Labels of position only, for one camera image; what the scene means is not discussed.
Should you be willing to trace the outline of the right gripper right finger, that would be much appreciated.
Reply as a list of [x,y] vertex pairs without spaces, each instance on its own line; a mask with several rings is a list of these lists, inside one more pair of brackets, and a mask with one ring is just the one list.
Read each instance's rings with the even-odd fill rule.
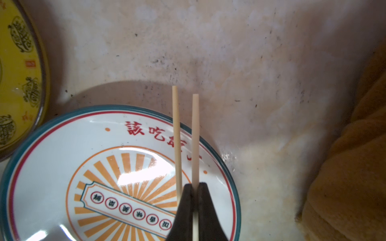
[[228,241],[205,182],[198,186],[199,241]]

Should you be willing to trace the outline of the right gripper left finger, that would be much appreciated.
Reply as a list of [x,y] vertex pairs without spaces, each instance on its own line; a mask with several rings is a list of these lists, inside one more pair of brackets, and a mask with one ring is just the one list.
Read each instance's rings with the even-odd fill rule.
[[194,190],[191,184],[183,188],[177,213],[166,241],[193,240]]

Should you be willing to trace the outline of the bare wooden chopstick pair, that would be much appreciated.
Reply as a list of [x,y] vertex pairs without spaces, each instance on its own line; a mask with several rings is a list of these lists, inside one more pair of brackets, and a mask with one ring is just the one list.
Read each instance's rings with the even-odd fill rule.
[[[173,140],[175,149],[175,167],[176,167],[176,190],[177,202],[180,202],[183,185],[182,185],[182,158],[181,158],[181,122],[179,112],[178,87],[172,87],[172,117],[173,117]],[[194,197],[197,197],[199,186],[199,142],[200,142],[200,111],[199,95],[193,94],[192,107],[192,186]],[[197,208],[193,211],[193,233],[194,241],[199,240],[199,215]]]

